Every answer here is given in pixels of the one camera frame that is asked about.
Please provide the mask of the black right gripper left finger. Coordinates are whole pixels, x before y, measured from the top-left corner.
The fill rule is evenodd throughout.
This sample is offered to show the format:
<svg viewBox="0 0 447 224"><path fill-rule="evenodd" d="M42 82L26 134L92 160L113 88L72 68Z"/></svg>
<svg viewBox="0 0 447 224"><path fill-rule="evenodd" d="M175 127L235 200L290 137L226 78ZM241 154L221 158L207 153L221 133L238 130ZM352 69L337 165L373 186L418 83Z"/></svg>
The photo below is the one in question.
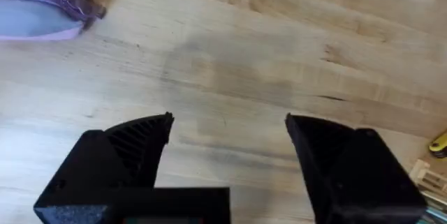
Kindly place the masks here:
<svg viewBox="0 0 447 224"><path fill-rule="evenodd" d="M114 223L111 196L154 186L173 122L166 112L85 131L38 197L34 213L43 223Z"/></svg>

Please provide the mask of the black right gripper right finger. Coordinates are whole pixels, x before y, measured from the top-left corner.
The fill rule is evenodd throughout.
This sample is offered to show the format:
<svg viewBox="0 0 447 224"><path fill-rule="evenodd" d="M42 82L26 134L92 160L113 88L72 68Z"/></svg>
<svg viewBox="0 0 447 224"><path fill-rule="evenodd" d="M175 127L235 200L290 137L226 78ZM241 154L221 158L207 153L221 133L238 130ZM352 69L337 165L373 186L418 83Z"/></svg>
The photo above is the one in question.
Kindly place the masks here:
<svg viewBox="0 0 447 224"><path fill-rule="evenodd" d="M427 203L371 128L288 114L317 224L414 224Z"/></svg>

